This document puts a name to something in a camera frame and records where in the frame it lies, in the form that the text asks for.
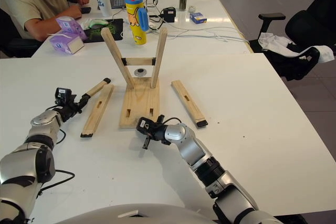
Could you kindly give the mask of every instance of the beige t-shirt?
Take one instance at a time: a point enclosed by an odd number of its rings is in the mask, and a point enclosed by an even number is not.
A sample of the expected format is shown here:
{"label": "beige t-shirt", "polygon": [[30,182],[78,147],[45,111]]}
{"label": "beige t-shirt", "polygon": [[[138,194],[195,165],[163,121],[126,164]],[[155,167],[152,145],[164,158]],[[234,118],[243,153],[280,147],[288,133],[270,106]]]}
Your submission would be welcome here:
{"label": "beige t-shirt", "polygon": [[[6,3],[18,23],[24,29],[25,22],[39,18],[42,20],[55,17],[59,13],[69,8],[68,0],[6,0]],[[28,32],[25,32],[26,38],[31,38]]]}

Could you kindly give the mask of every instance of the blue lid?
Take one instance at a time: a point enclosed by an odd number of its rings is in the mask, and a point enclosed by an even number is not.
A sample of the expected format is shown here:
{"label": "blue lid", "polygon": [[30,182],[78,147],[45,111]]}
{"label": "blue lid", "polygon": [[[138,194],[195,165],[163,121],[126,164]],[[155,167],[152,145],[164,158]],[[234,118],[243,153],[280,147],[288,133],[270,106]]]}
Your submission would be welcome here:
{"label": "blue lid", "polygon": [[125,3],[126,4],[130,4],[130,5],[136,5],[136,4],[139,4],[139,3],[142,3],[142,0],[134,0],[134,1],[131,1],[131,0],[125,0]]}

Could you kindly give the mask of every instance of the black power adapter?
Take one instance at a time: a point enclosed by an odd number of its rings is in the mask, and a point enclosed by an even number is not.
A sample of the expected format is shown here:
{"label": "black power adapter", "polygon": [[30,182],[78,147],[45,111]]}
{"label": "black power adapter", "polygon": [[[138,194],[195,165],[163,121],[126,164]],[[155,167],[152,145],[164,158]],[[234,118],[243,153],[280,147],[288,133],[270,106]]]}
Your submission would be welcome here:
{"label": "black power adapter", "polygon": [[174,23],[175,22],[175,17],[176,17],[176,9],[174,7],[167,7],[163,9],[161,12],[163,12],[160,15],[150,15],[150,18],[154,17],[160,17],[167,23]]}

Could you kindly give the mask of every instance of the white desk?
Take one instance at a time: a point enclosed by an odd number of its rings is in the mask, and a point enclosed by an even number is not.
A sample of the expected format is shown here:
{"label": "white desk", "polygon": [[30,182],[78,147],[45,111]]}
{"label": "white desk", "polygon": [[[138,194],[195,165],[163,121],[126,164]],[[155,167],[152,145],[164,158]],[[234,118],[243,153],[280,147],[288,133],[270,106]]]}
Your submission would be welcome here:
{"label": "white desk", "polygon": [[[76,178],[44,192],[32,214],[35,224],[140,202],[215,218],[213,201],[176,146],[152,141],[145,151],[143,135],[118,129],[126,83],[111,56],[3,59],[0,73],[0,157],[24,141],[30,120],[53,104],[57,87],[82,95],[105,77],[115,85],[92,139],[80,133],[97,96],[63,125],[67,138],[53,151],[56,168]],[[159,78],[161,113],[189,125],[262,210],[285,215],[336,209],[336,164],[263,55],[165,53]],[[205,114],[205,129],[195,128],[171,88],[176,79]]]}
{"label": "white desk", "polygon": [[[234,24],[232,23],[229,15],[226,13],[224,7],[219,0],[187,0],[187,6],[194,5],[197,8],[197,12],[201,12],[204,16],[207,17],[207,23],[205,24],[195,24],[189,19],[188,12],[178,11],[179,0],[159,0],[158,9],[162,10],[163,8],[174,6],[176,8],[176,18],[175,22],[171,23],[176,27],[186,28],[186,29],[202,29],[210,27],[225,26],[229,27],[214,31],[217,35],[233,36],[240,37],[240,34],[235,29]],[[90,14],[83,15],[82,19],[78,20],[79,22],[84,21],[87,18],[104,18],[101,15],[101,12],[97,10],[97,1],[90,0],[92,10]],[[118,12],[120,9],[113,10],[113,13]],[[158,14],[158,11],[155,8],[149,8],[150,14]],[[119,14],[116,14],[114,18],[123,18],[128,20],[126,10],[122,11]],[[181,30],[175,29],[167,24],[163,26],[167,27],[169,34],[176,35],[181,32]],[[124,23],[123,26],[123,35],[124,39],[117,41],[117,45],[125,57],[154,57],[156,52],[156,44],[158,43],[158,35],[148,34],[147,43],[145,45],[136,45],[133,40],[131,29],[127,23]],[[201,36],[210,36],[206,31],[191,31],[185,33],[185,35],[201,35]],[[165,52],[168,55],[183,55],[189,53],[198,53],[203,54],[206,57],[210,52],[214,53],[235,53],[235,54],[249,54],[249,48],[244,42],[241,41],[232,41],[222,42],[214,38],[168,38]],[[34,54],[34,58],[45,58],[45,57],[85,57],[85,56],[97,56],[97,55],[106,55],[108,49],[104,42],[90,43],[85,44],[85,47],[80,49],[73,56],[67,54],[61,54],[55,51],[50,42],[47,40]]]}

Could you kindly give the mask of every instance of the smartphone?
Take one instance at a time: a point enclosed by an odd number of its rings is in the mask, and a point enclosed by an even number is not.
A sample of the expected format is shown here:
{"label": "smartphone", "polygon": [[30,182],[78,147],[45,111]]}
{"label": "smartphone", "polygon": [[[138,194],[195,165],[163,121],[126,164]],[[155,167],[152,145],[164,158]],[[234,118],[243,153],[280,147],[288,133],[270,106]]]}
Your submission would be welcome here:
{"label": "smartphone", "polygon": [[91,7],[82,7],[82,8],[80,9],[80,12],[81,12],[82,14],[90,13],[90,11],[91,11]]}

